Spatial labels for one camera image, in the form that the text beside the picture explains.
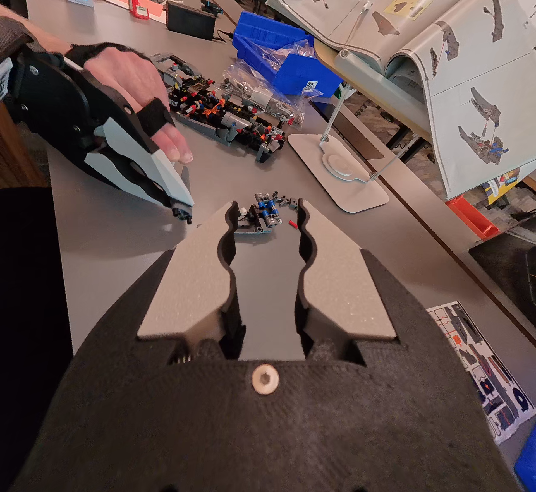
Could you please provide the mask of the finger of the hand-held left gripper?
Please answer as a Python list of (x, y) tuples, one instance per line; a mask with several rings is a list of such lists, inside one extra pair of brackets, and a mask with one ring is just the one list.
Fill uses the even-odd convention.
[(85, 164), (89, 165), (117, 189), (145, 201), (150, 201), (163, 207), (171, 207), (168, 195), (141, 172), (137, 165), (133, 166), (129, 158), (107, 153), (89, 153), (85, 157)]
[(95, 134), (103, 137), (106, 142), (106, 146), (101, 146), (96, 153), (129, 158), (150, 180), (162, 188), (169, 199), (175, 198), (187, 203), (194, 202), (163, 150), (158, 148), (151, 152), (144, 149), (112, 118), (106, 120), (102, 126), (98, 126), (95, 129)]

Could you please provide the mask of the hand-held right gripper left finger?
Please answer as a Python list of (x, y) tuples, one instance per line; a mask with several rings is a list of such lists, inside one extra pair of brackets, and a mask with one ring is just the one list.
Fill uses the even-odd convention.
[(238, 294), (231, 262), (236, 255), (238, 204), (227, 202), (175, 247), (137, 337), (204, 339), (238, 336)]

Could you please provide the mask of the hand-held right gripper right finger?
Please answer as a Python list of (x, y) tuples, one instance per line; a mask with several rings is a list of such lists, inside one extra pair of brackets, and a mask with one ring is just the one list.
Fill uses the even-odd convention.
[(363, 249), (312, 203), (298, 200), (298, 335), (303, 349), (329, 340), (394, 341), (396, 331), (365, 261)]

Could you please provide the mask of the dark grey tapered lego panel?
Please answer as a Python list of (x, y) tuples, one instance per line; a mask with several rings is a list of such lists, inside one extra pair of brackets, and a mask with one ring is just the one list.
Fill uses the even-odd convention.
[[(188, 167), (185, 165), (182, 168), (180, 178), (184, 184), (184, 188), (186, 189), (186, 191), (188, 191), (188, 193), (191, 194), (189, 170), (188, 170)], [(185, 201), (179, 201), (175, 198), (170, 198), (170, 204), (171, 204), (171, 211), (173, 213), (173, 216), (176, 219), (178, 219), (179, 221), (186, 222), (187, 225), (192, 224), (192, 211), (193, 211), (193, 206), (195, 204), (194, 202), (187, 203)]]

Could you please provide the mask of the grey blue lego wing assembly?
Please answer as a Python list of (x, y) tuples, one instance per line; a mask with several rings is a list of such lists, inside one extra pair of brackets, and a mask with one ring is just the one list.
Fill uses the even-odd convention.
[(261, 235), (272, 232), (272, 229), (282, 223), (278, 205), (282, 198), (275, 191), (272, 195), (268, 193), (255, 194), (255, 204), (249, 209), (240, 207), (238, 209), (238, 227), (236, 235)]

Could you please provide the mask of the lego instruction booklet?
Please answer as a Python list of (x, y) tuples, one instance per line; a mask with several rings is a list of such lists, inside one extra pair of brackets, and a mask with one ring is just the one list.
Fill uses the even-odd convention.
[[(340, 51), (367, 0), (267, 0)], [(535, 0), (370, 0), (350, 50), (426, 105), (448, 200), (535, 168)]]

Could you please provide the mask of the person's left forearm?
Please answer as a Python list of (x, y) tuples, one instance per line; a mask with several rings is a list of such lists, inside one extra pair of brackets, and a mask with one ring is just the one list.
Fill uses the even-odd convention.
[(46, 32), (34, 22), (17, 14), (10, 8), (1, 4), (1, 18), (18, 22), (17, 25), (24, 28), (24, 33), (33, 37), (47, 52), (66, 54), (72, 47), (71, 43)]

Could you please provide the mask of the large black grey lego model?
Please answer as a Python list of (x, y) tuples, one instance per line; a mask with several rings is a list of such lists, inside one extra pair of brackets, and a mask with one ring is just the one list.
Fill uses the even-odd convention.
[(283, 121), (261, 118), (261, 107), (237, 105), (230, 94), (218, 96), (215, 82), (205, 78), (194, 66), (171, 53), (150, 56), (167, 89), (171, 111), (180, 122), (226, 147), (237, 142), (256, 153), (265, 163), (282, 149), (286, 136)]

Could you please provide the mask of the clear bag of lego parts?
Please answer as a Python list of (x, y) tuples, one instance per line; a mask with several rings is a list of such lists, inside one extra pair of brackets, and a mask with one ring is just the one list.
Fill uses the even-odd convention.
[(308, 85), (297, 95), (285, 95), (244, 60), (236, 60), (222, 74), (222, 94), (240, 98), (243, 105), (257, 107), (278, 120), (301, 127), (305, 119), (305, 105), (323, 96), (317, 88)]

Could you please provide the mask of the lego sticker sheet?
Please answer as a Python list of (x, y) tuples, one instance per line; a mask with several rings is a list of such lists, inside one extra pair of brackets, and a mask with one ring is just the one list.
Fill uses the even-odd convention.
[(503, 444), (535, 417), (535, 405), (459, 301), (427, 312), (469, 375), (495, 444)]

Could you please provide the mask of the person's left hand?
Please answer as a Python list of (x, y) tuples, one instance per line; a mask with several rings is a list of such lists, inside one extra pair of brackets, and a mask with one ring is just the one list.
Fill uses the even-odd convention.
[[(84, 69), (101, 84), (122, 94), (136, 113), (156, 98), (170, 110), (167, 91), (157, 68), (134, 52), (107, 47), (86, 61)], [(171, 162), (186, 165), (193, 160), (188, 143), (174, 122), (166, 123), (152, 136), (152, 140)]]

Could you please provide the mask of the white metal stand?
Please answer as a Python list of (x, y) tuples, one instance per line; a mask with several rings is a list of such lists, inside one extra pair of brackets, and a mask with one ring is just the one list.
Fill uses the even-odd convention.
[[(350, 40), (371, 9), (372, 1), (365, 1), (344, 46), (339, 51), (342, 57), (353, 53), (350, 50)], [(419, 135), (414, 134), (410, 145), (388, 161), (379, 171), (368, 172), (339, 138), (330, 133), (345, 99), (352, 90), (357, 91), (349, 83), (343, 81), (340, 98), (323, 134), (294, 133), (288, 135), (287, 140), (332, 201), (347, 213), (359, 213), (387, 204), (389, 197), (376, 180), (390, 165), (401, 160), (402, 156), (415, 145)]]

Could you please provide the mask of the pink paper sheet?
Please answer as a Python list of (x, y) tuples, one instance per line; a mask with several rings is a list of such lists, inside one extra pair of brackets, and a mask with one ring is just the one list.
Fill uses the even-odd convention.
[[(103, 0), (103, 1), (129, 11), (127, 0)], [(148, 9), (149, 14), (150, 14), (149, 20), (154, 20), (162, 24), (166, 23), (166, 18), (167, 18), (166, 12), (164, 10), (164, 7), (161, 4), (158, 4), (157, 2), (153, 2), (151, 0), (139, 0), (139, 2), (142, 6)]]

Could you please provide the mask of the black box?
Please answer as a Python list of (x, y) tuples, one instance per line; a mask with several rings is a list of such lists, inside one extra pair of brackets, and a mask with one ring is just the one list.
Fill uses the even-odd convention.
[(216, 16), (185, 6), (178, 1), (166, 2), (166, 28), (168, 31), (207, 41), (214, 39)]

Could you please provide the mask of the clear plastic bag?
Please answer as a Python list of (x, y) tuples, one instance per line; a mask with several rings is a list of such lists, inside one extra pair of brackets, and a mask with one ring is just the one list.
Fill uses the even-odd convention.
[(294, 54), (301, 57), (315, 58), (314, 46), (311, 45), (307, 38), (298, 40), (289, 48), (289, 55)]

